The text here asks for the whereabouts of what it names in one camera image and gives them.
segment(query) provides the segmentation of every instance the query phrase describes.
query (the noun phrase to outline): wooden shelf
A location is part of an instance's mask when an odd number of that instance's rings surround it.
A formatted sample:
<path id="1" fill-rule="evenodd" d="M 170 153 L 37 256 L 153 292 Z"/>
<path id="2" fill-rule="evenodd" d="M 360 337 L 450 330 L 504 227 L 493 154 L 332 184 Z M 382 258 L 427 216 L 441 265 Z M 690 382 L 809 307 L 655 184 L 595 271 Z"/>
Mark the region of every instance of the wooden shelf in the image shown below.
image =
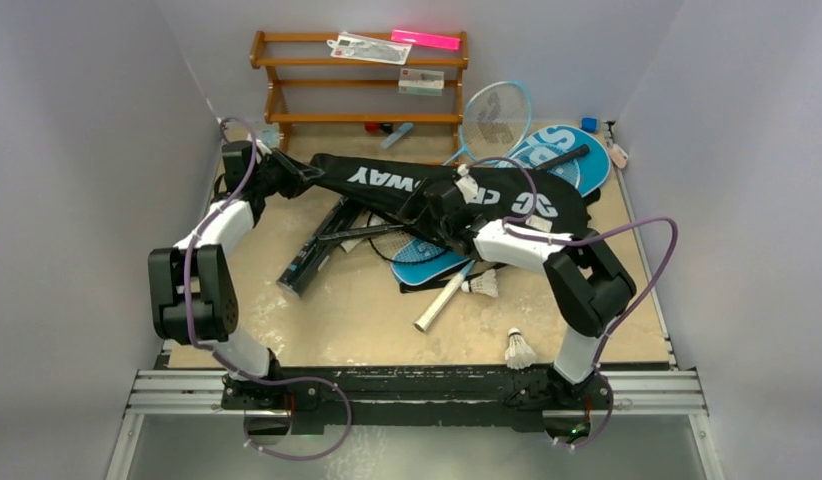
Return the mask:
<path id="1" fill-rule="evenodd" d="M 271 43 L 323 43 L 330 39 L 337 38 L 337 32 L 321 33 L 267 33 L 258 31 L 252 41 L 252 49 L 249 53 L 249 62 L 252 68 L 264 68 L 267 72 L 267 82 L 269 91 L 264 105 L 264 120 L 267 123 L 278 123 L 281 131 L 281 148 L 286 150 L 292 133 L 291 126 L 295 123 L 421 123 L 421 124 L 446 124 L 452 125 L 452 137 L 455 148 L 458 149 L 458 126 L 461 124 L 461 116 L 464 108 L 462 102 L 464 70 L 470 64 L 470 49 L 467 44 L 467 34 L 440 34 L 454 36 L 461 40 L 461 49 L 458 56 L 449 58 L 409 58 L 405 65 L 391 65 L 385 63 L 367 62 L 363 60 L 349 60 L 344 58 L 333 58 L 326 54 L 325 57 L 273 57 L 269 54 Z M 380 40 L 390 40 L 389 33 L 366 32 L 359 33 L 365 37 L 377 38 Z M 452 113 L 436 114 L 343 114 L 343 113 L 311 113 L 297 114 L 288 111 L 287 102 L 284 98 L 284 87 L 308 87 L 308 88 L 338 88 L 338 87 L 372 87 L 398 88 L 398 80 L 377 80 L 377 79 L 281 79 L 276 67 L 307 67 L 307 66 L 381 66 L 383 68 L 394 67 L 397 70 L 401 67 L 442 67 L 455 68 L 455 80 L 447 80 L 446 88 L 455 89 L 455 102 Z"/>

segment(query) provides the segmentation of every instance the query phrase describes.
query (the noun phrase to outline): gray wall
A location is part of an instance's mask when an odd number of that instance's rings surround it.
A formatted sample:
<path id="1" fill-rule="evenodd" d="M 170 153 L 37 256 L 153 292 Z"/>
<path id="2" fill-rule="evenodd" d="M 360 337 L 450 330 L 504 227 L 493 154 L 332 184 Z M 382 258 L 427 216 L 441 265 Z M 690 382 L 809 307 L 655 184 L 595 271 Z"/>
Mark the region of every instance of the gray wall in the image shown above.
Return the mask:
<path id="1" fill-rule="evenodd" d="M 822 1 L 685 2 L 621 119 L 729 478 L 822 478 Z M 665 232 L 645 232 L 653 264 Z"/>
<path id="2" fill-rule="evenodd" d="M 215 140 L 151 0 L 0 1 L 0 479 L 104 476 Z"/>
<path id="3" fill-rule="evenodd" d="M 469 93 L 500 80 L 526 83 L 535 117 L 578 119 L 620 114 L 654 57 L 682 0 L 158 0 L 179 45 L 217 113 L 261 118 L 267 76 L 249 66 L 256 30 L 428 32 L 466 30 L 470 36 Z M 328 56 L 317 46 L 313 56 Z M 342 75 L 360 75 L 353 67 Z M 368 74 L 396 69 L 367 67 Z M 326 72 L 282 72 L 320 76 Z M 436 111 L 444 102 L 384 91 L 296 90 L 297 112 Z"/>

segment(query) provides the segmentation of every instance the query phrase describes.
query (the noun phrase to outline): white shuttlecock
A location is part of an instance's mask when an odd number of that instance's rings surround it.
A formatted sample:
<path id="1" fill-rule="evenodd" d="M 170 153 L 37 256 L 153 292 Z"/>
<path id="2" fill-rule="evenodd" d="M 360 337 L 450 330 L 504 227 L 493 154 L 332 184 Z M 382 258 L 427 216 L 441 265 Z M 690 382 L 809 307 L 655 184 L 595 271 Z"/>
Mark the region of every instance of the white shuttlecock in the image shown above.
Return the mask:
<path id="1" fill-rule="evenodd" d="M 461 291 L 499 297 L 499 291 L 496 289 L 496 270 L 491 268 L 472 280 L 465 280 L 461 284 Z"/>
<path id="2" fill-rule="evenodd" d="M 505 351 L 505 364 L 508 368 L 520 370 L 535 363 L 538 359 L 532 347 L 526 343 L 519 328 L 508 331 L 508 350 Z"/>

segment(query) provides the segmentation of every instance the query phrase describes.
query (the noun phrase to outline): pink box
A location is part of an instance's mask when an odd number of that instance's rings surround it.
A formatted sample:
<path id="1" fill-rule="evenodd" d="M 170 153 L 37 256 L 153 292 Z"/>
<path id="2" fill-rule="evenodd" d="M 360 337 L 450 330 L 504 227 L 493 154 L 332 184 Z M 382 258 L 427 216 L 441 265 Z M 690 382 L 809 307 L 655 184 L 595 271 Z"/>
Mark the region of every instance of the pink box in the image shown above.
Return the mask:
<path id="1" fill-rule="evenodd" d="M 406 30 L 394 30 L 390 34 L 390 39 L 394 42 L 410 43 L 423 47 L 442 48 L 444 50 L 458 50 L 461 39 L 455 37 L 444 37 L 442 35 L 432 35 L 429 33 L 409 32 Z"/>

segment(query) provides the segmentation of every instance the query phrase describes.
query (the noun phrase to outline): beige table surface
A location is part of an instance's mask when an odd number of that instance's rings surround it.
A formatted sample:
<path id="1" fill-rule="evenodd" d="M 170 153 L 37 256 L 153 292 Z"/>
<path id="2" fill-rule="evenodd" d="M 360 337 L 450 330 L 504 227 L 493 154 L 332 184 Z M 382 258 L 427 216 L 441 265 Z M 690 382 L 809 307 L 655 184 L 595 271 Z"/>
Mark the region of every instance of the beige table surface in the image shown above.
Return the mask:
<path id="1" fill-rule="evenodd" d="M 360 125 L 303 126 L 294 131 L 288 153 L 304 162 L 318 152 L 412 162 L 441 162 L 453 153 L 448 132 L 439 127 L 415 127 L 386 151 L 379 148 L 382 139 Z M 539 361 L 555 358 L 565 323 L 549 284 L 516 268 L 497 272 L 498 299 L 458 292 L 426 334 L 413 323 L 438 292 L 400 294 L 389 265 L 367 244 L 349 254 L 337 249 L 301 299 L 283 292 L 276 279 L 337 199 L 319 188 L 293 200 L 269 199 L 260 223 L 228 257 L 239 328 L 271 347 L 282 365 L 504 363 L 511 327 L 523 330 Z M 615 175 L 589 211 L 591 227 L 600 232 L 628 222 Z M 634 235 L 626 232 L 608 243 L 643 288 L 646 278 Z M 647 298 L 615 332 L 602 361 L 667 360 L 658 315 Z M 170 368 L 216 366 L 204 352 L 181 346 L 169 361 Z"/>

